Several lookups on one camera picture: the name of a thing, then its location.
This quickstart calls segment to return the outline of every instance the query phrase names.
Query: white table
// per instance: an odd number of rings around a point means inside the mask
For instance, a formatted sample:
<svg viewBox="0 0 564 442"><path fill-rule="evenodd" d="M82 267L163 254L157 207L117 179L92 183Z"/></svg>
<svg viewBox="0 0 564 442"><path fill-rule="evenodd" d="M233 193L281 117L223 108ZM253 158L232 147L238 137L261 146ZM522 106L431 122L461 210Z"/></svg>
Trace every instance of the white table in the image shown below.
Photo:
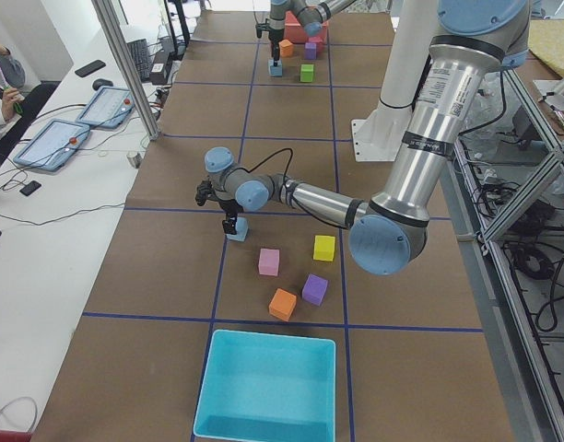
<svg viewBox="0 0 564 442"><path fill-rule="evenodd" d="M156 37L141 29L127 28L123 33L127 41ZM74 74L95 59L106 67L86 78ZM102 32L76 60L42 112L87 103L94 93L92 82L100 77L125 86ZM145 85L148 95L154 89ZM55 112L33 124L25 137L37 133L50 118L73 121L82 109ZM113 131L92 131L83 147L93 147L123 125ZM37 180L42 187L30 197L18 189L0 192L0 213L41 222L80 209L123 203L136 176L126 154L144 155L141 145L146 140L143 124L134 119L122 134L93 151L77 152L54 174L28 171L26 182ZM11 169L8 161L0 168L0 186L14 172L2 173ZM38 403L40 417L121 213L122 208L102 209L43 227L0 217L0 408L17 397L30 396ZM18 402L6 413L14 422L0 419L0 429L25 430L32 414L29 403Z"/></svg>

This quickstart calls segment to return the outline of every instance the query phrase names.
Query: label sticker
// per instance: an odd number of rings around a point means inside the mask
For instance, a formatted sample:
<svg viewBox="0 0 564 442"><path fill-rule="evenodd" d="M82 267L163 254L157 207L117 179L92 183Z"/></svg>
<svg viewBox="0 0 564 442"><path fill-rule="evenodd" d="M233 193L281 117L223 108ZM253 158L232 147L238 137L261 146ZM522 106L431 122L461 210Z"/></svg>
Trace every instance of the label sticker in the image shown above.
<svg viewBox="0 0 564 442"><path fill-rule="evenodd" d="M480 81L480 76L463 70L432 67L417 102L462 120Z"/></svg>
<svg viewBox="0 0 564 442"><path fill-rule="evenodd" d="M432 140L418 134L405 132L403 135L403 143L410 149L423 150L431 154L440 155L442 157L449 157L452 154L454 145L446 143L445 141Z"/></svg>

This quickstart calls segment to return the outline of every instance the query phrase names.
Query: light blue cube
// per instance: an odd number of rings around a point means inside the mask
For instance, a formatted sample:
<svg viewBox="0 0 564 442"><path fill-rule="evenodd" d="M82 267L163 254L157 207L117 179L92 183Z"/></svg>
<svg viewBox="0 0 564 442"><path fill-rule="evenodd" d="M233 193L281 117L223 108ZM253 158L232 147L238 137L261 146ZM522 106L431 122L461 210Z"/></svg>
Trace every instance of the light blue cube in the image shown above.
<svg viewBox="0 0 564 442"><path fill-rule="evenodd" d="M270 58L267 61L267 69L270 71L270 76L282 76L282 60L278 60L277 66L274 66L274 59Z"/></svg>
<svg viewBox="0 0 564 442"><path fill-rule="evenodd" d="M243 442L335 442L335 342L215 331L194 434Z"/></svg>
<svg viewBox="0 0 564 442"><path fill-rule="evenodd" d="M231 235L230 233L228 233L227 238L233 241L243 242L245 240L245 237L247 237L247 230L249 230L247 219L243 218L242 216L238 216L235 230L237 230L237 235Z"/></svg>

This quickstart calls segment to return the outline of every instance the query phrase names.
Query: computer mouse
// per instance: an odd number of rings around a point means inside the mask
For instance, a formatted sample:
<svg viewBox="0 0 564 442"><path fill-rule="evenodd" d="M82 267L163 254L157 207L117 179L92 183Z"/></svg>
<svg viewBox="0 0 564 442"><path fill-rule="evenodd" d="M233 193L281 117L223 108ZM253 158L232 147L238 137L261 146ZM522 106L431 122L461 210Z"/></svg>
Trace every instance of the computer mouse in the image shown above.
<svg viewBox="0 0 564 442"><path fill-rule="evenodd" d="M94 90L98 90L102 86L114 86L114 84L112 81L105 78L98 78L94 80L91 86L94 88Z"/></svg>

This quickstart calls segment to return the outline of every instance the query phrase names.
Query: person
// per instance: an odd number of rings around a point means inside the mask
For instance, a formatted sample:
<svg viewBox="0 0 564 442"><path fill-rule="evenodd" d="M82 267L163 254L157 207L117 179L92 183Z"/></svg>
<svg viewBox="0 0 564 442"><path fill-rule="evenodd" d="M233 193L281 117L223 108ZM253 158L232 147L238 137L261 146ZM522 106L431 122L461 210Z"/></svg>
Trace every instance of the person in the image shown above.
<svg viewBox="0 0 564 442"><path fill-rule="evenodd" d="M56 89L55 84L40 84L24 98L19 89L25 81L22 64L0 43L0 165Z"/></svg>

